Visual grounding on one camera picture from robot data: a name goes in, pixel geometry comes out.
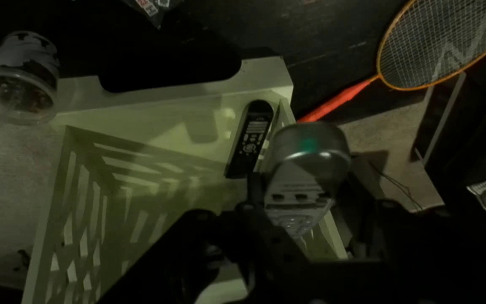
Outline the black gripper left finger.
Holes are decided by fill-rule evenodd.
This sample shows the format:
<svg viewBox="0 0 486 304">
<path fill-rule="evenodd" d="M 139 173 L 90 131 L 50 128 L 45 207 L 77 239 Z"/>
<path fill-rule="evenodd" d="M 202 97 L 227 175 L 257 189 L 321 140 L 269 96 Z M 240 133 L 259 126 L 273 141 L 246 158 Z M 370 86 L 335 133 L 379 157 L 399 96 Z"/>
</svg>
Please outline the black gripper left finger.
<svg viewBox="0 0 486 304">
<path fill-rule="evenodd" d="M 186 211 L 99 304 L 195 304 L 229 258 L 234 212 Z"/>
</svg>

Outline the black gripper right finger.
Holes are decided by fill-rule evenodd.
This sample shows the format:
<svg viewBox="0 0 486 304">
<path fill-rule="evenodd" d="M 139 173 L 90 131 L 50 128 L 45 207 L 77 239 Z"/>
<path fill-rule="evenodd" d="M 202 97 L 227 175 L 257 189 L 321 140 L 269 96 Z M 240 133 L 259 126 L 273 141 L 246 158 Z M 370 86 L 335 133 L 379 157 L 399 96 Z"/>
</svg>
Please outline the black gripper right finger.
<svg viewBox="0 0 486 304">
<path fill-rule="evenodd" d="M 348 249 L 359 261 L 377 261 L 389 273 L 372 285 L 387 304 L 486 304 L 486 216 L 450 204 L 411 212 L 399 200 L 377 197 L 350 173 L 340 187 Z"/>
</svg>

